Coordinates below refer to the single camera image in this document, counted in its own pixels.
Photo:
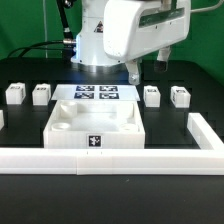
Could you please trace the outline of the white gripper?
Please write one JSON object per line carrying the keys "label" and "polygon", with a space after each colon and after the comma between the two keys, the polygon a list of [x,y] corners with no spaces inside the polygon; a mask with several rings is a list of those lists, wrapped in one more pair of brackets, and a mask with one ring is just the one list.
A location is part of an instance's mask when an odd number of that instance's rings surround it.
{"label": "white gripper", "polygon": [[107,2],[104,10],[104,51],[110,58],[126,62],[130,84],[141,81],[141,60],[136,58],[159,49],[154,71],[167,71],[171,53],[169,45],[187,37],[190,9],[191,0],[171,0],[167,8],[162,5],[162,0]]}

